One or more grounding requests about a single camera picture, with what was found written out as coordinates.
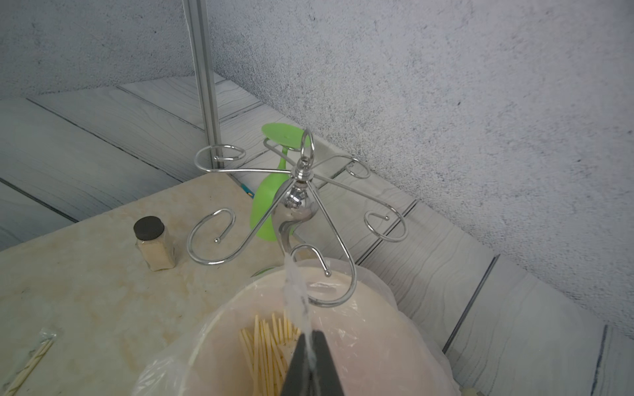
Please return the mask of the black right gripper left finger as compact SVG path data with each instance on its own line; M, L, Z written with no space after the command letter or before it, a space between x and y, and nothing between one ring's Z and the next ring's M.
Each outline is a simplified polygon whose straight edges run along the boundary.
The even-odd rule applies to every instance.
M313 332L306 336L300 335L296 348L292 353L292 360L288 366L280 396L310 396L312 395L312 369L310 369L310 348L306 341L313 341Z

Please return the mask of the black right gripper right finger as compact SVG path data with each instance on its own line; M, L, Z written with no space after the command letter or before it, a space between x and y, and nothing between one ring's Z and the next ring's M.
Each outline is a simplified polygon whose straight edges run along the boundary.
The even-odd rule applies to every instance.
M313 331L313 348L315 352L313 395L344 396L333 356L322 331Z

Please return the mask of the chopsticks pair three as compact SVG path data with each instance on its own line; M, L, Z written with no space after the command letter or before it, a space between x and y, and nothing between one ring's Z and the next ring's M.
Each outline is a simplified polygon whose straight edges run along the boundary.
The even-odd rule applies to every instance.
M13 396L18 393L30 374L38 366L42 358L48 353L58 338L58 333L49 328L43 328L36 338L35 344L19 361L16 371L8 376L1 385L1 395Z

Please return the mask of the bare chopsticks in bin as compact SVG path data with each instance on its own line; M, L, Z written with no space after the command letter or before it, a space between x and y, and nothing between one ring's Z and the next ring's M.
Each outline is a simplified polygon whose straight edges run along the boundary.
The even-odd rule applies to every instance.
M255 316L252 328L238 332L253 380L253 395L280 395L300 336L287 313Z

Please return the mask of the toothpick jar black lid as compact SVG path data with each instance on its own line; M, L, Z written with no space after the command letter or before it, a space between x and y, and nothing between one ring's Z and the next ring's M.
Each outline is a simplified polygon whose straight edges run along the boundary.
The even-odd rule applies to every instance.
M156 216L138 219L133 231L136 247L152 272L170 270L176 267L176 251L168 229Z

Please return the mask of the metal corner post left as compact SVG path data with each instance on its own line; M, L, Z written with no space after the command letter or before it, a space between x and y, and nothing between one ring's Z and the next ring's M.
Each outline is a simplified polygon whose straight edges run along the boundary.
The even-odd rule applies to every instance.
M211 57L211 37L206 1L183 0L193 53L193 66L201 106L207 145L221 143L220 116L216 98L216 83Z

